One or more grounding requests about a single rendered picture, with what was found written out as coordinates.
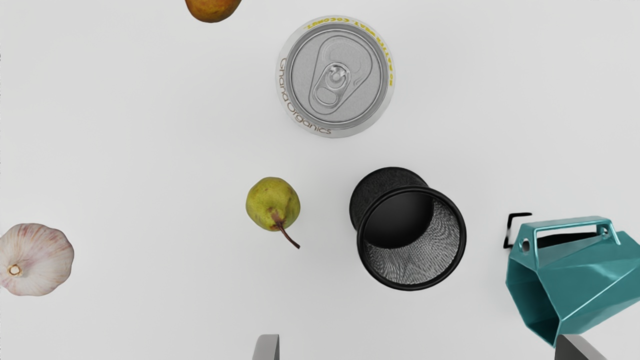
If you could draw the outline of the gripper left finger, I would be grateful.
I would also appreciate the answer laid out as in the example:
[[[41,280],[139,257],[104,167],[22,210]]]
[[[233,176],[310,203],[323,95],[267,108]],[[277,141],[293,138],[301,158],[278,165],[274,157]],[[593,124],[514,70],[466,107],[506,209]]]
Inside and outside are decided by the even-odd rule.
[[[254,347],[252,360],[280,360],[280,336],[260,335]]]

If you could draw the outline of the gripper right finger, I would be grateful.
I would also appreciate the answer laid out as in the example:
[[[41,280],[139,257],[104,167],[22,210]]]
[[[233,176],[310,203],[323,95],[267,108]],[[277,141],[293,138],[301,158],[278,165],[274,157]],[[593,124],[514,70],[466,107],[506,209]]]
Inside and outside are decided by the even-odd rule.
[[[608,360],[590,342],[578,334],[560,334],[554,360]]]

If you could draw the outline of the teal faceted mug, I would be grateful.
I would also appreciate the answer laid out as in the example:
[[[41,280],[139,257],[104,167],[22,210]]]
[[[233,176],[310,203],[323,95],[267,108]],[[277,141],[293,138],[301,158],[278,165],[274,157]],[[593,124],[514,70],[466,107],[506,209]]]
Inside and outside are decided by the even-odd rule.
[[[505,284],[525,325],[555,347],[640,301],[640,243],[601,216],[523,223]]]

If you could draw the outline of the green pear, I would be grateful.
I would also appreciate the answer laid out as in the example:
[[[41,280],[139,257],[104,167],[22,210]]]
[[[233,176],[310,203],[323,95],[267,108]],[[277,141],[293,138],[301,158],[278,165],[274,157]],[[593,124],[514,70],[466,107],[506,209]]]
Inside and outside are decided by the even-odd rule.
[[[265,177],[248,192],[246,212],[249,218],[267,231],[279,231],[295,248],[300,245],[286,232],[301,212],[301,202],[293,187],[279,177]]]

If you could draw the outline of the black mesh pen holder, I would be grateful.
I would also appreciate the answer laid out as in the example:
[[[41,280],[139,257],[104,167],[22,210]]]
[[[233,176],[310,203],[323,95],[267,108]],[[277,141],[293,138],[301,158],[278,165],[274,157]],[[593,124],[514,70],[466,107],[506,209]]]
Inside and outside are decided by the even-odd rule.
[[[429,289],[450,276],[466,251],[466,222],[457,205],[406,168],[372,171],[349,204],[359,259],[381,284]]]

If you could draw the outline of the garlic bulb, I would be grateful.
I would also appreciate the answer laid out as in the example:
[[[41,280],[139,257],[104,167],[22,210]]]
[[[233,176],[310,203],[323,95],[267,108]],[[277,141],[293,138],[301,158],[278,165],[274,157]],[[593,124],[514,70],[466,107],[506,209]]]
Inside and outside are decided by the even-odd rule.
[[[0,237],[0,287],[14,296],[45,296],[71,275],[74,248],[56,228],[16,224]]]

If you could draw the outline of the white drink can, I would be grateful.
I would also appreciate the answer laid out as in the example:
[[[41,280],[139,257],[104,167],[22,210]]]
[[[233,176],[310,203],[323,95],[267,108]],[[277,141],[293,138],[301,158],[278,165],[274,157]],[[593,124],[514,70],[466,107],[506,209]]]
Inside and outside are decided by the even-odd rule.
[[[396,69],[372,25],[329,14],[298,27],[279,52],[278,100],[300,128],[345,138],[370,128],[393,97]]]

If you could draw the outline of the orange-brown fruit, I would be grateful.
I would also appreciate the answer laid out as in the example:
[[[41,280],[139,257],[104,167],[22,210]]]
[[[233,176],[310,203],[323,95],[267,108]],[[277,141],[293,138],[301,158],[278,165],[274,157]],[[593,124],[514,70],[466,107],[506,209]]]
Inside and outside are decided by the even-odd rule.
[[[185,0],[189,13],[204,23],[218,23],[229,18],[242,0]]]

